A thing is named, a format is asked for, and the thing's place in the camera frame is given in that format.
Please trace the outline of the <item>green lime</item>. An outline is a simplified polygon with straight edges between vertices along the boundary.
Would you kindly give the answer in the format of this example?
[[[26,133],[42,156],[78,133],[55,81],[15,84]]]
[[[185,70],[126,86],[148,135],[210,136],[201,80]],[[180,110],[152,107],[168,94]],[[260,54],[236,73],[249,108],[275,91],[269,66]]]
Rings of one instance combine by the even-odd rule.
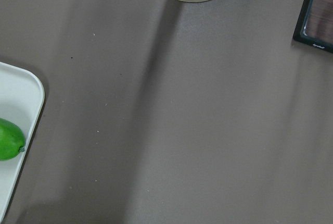
[[[14,123],[1,118],[1,161],[10,160],[25,150],[25,136]]]

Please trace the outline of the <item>cream plastic tray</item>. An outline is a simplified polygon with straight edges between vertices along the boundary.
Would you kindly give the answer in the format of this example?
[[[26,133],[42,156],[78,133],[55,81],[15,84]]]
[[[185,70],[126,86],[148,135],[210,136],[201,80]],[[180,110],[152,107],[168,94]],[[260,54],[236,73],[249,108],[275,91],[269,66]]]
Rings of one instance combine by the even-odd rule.
[[[16,124],[25,136],[25,148],[44,104],[39,78],[28,70],[1,63],[1,118]],[[1,162],[1,220],[4,219],[26,152]]]

